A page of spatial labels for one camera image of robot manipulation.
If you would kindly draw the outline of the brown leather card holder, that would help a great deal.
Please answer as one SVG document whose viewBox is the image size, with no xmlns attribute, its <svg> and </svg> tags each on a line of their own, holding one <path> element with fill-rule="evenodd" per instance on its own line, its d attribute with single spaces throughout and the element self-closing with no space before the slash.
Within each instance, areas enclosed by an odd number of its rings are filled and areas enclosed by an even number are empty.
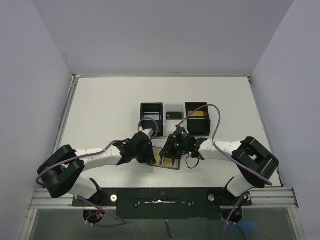
<svg viewBox="0 0 320 240">
<path fill-rule="evenodd" d="M 180 170 L 181 167 L 181 159 L 172 159 L 164 156 L 160 156 L 162 148 L 153 147 L 153 156 L 154 161 L 148 163 L 151 167 L 168 169 L 168 170 Z"/>
</svg>

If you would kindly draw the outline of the black white card sorting tray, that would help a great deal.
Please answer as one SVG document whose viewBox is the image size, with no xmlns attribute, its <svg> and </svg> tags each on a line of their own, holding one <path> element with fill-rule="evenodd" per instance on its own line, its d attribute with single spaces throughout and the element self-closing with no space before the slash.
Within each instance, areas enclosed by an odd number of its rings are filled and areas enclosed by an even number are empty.
<svg viewBox="0 0 320 240">
<path fill-rule="evenodd" d="M 190 118 L 188 112 L 206 111 L 206 118 Z M 167 112 L 182 112 L 182 120 L 167 120 Z M 160 120 L 152 118 L 143 118 L 146 114 L 161 115 Z M 158 138 L 168 137 L 176 130 L 180 124 L 188 133 L 196 137 L 205 137 L 210 135 L 211 120 L 209 107 L 206 102 L 183 102 L 183 103 L 163 103 L 146 102 L 140 104 L 140 120 L 138 124 L 143 130 L 153 129 L 153 136 Z"/>
</svg>

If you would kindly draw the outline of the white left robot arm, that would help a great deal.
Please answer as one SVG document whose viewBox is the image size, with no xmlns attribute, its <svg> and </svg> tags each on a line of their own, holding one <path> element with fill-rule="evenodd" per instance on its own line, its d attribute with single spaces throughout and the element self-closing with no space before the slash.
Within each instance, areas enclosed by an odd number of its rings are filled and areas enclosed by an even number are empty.
<svg viewBox="0 0 320 240">
<path fill-rule="evenodd" d="M 153 158 L 152 129 L 137 132 L 132 138 L 114 140 L 108 146 L 93 149 L 60 147 L 37 170 L 36 183 L 42 183 L 52 198 L 65 194 L 84 198 L 88 204 L 100 203 L 102 193 L 93 178 L 81 177 L 82 172 L 104 166 L 120 166 L 133 159 L 147 163 Z"/>
</svg>

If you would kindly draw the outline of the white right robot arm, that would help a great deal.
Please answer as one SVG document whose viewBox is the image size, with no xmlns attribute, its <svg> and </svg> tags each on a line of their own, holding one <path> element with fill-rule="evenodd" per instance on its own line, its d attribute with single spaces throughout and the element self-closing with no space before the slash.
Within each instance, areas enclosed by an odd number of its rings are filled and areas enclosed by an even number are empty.
<svg viewBox="0 0 320 240">
<path fill-rule="evenodd" d="M 230 205 L 253 188 L 272 186 L 270 178 L 279 167 L 279 160 L 252 136 L 241 141 L 216 141 L 195 138 L 183 127 L 168 136 L 159 155 L 170 159 L 188 156 L 197 160 L 223 160 L 236 164 L 240 174 L 232 177 L 222 192 L 223 200 Z"/>
</svg>

